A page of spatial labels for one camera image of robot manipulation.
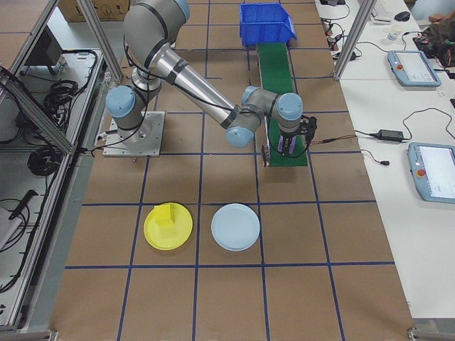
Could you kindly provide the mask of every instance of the person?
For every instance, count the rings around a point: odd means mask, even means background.
[[[455,11],[450,12],[449,14],[436,13],[428,17],[430,23],[440,23],[441,21],[451,20],[455,16]]]
[[[455,11],[446,15],[436,13],[429,16],[431,25],[424,31],[430,44],[430,52],[438,57],[444,67],[454,66],[455,58]]]

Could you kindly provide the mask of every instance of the metal base plate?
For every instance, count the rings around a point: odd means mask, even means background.
[[[151,126],[151,133],[137,144],[126,145],[123,142],[112,147],[103,149],[103,155],[115,158],[131,158],[137,156],[159,156],[161,141],[163,138],[165,112],[147,112],[144,121]],[[117,129],[117,125],[112,120],[110,130]],[[118,134],[109,135],[106,145],[120,142]]]

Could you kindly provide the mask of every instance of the robotic arm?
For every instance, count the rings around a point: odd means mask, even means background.
[[[116,88],[107,97],[107,107],[119,130],[131,131],[139,124],[140,111],[146,106],[144,98],[152,99],[161,89],[161,80],[165,80],[219,123],[233,146],[248,145],[264,117],[274,117],[282,131],[281,151],[291,153],[292,139],[302,134],[301,98],[294,93],[277,95],[248,87],[242,97],[242,107],[232,103],[171,49],[189,15],[186,0],[141,0],[128,12],[124,34],[137,60],[132,74],[134,86]]]

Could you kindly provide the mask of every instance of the floor grid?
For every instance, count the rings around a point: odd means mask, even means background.
[[[260,85],[256,52],[238,37],[243,2],[274,1],[189,1],[176,43],[235,102]],[[289,59],[305,114],[318,118],[315,139],[353,134],[314,2],[280,2],[296,24]],[[412,319],[356,139],[311,147],[306,168],[263,168],[262,128],[238,150],[168,85],[151,105],[167,111],[160,158],[96,155],[51,321],[61,340],[407,340]],[[158,251],[142,226],[168,201],[190,210],[193,232]],[[261,223],[238,253],[210,232],[231,202]]]

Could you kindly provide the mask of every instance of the power adapter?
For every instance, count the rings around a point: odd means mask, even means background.
[[[370,134],[375,139],[391,142],[402,142],[405,140],[402,131],[381,129],[376,134]]]
[[[335,53],[334,55],[332,55],[332,59],[338,60],[340,58],[340,54],[341,54],[341,52]],[[358,57],[359,56],[357,56],[355,54],[355,52],[352,52],[352,54],[350,55],[349,61],[352,62],[353,60],[356,60]]]

